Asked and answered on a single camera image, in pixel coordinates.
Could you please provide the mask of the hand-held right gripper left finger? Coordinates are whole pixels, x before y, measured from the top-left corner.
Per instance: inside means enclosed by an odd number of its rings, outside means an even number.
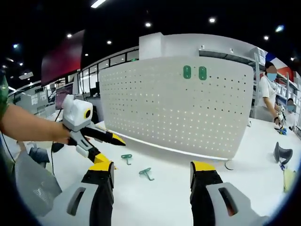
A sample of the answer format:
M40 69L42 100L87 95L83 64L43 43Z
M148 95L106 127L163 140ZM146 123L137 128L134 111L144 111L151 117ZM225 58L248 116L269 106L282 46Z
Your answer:
M91 166L81 182L54 199L52 210L42 217L43 226L110 226L114 203L114 162Z

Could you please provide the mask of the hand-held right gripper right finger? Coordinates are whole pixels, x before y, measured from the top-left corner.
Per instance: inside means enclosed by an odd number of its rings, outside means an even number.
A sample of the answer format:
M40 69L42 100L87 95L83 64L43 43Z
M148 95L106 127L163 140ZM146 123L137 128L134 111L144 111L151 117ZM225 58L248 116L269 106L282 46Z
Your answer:
M250 199L231 183L224 183L209 163L190 163L190 188L193 225L261 225L261 216L251 208Z

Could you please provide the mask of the person's left hand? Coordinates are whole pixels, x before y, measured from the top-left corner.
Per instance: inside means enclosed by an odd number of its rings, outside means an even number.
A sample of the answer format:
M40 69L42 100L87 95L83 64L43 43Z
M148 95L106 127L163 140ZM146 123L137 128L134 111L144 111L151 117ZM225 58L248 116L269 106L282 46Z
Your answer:
M63 125L62 122L54 122L51 132L52 141L66 145L69 143L70 131Z

